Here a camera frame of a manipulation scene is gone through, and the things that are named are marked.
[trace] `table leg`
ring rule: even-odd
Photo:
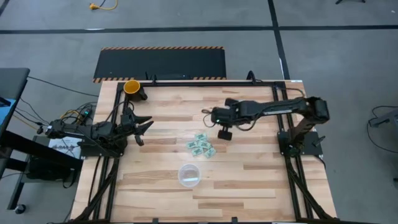
[[[58,152],[47,146],[43,146],[37,142],[23,138],[20,135],[14,134],[10,131],[5,131],[0,139],[2,146],[7,146],[20,152],[47,159],[55,164],[80,170],[83,161],[68,156],[62,152]]]
[[[18,205],[19,197],[21,196],[22,189],[24,188],[24,185],[25,185],[25,183],[22,182],[23,176],[24,176],[24,174],[21,174],[18,177],[17,184],[16,184],[14,191],[11,195],[10,202],[8,203],[8,207],[7,207],[8,210],[14,210]]]
[[[6,168],[7,169],[21,171],[21,172],[25,172],[26,165],[27,165],[27,162],[20,161],[20,160],[17,160],[17,159],[13,159],[13,158],[8,158],[7,159]]]

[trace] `chair wheel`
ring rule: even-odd
[[[26,210],[26,206],[23,204],[19,204],[19,205],[17,205],[17,207],[15,208],[14,211],[15,211],[15,214],[19,215],[19,214],[24,213],[25,210]]]

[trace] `yellow cable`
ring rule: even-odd
[[[18,118],[15,115],[12,115],[13,117],[17,118],[19,121],[25,123],[26,125],[28,125],[29,127],[33,128],[34,130],[37,130],[37,128],[33,127],[32,125],[30,125],[28,122],[24,121],[23,119]]]
[[[68,111],[67,111],[66,113],[64,113],[60,118],[62,119],[62,118],[64,118],[66,115],[68,115],[68,114],[70,114],[70,113],[76,114],[76,115],[77,115],[77,118],[80,117],[80,113],[78,113],[77,111],[75,111],[75,110],[68,110]]]
[[[118,0],[115,0],[114,3],[115,3],[114,6],[111,7],[111,8],[99,7],[99,6],[97,6],[96,4],[91,3],[91,4],[90,4],[90,9],[91,9],[91,10],[95,10],[95,9],[113,10],[113,9],[116,9],[116,7],[118,6]]]

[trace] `white paper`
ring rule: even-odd
[[[77,145],[78,142],[81,142],[81,139],[71,137],[64,137],[63,139],[50,139],[49,147],[57,150],[58,152],[62,152],[68,156],[79,159],[81,149],[80,146]]]

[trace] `green and white packet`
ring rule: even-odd
[[[216,149],[214,149],[213,147],[211,147],[209,150],[207,150],[205,152],[205,156],[207,159],[210,159],[212,156],[214,156],[216,154]]]
[[[206,139],[207,139],[207,135],[206,135],[206,133],[196,134],[196,135],[195,135],[195,139],[196,139],[197,141],[199,141],[199,140],[206,140]]]
[[[192,149],[192,155],[193,156],[197,156],[203,153],[203,149],[201,147],[197,148],[197,149]]]
[[[202,147],[204,149],[210,149],[211,148],[211,144],[206,142],[205,140],[198,141],[198,146]]]
[[[198,147],[198,143],[196,141],[186,143],[187,149],[193,149]]]

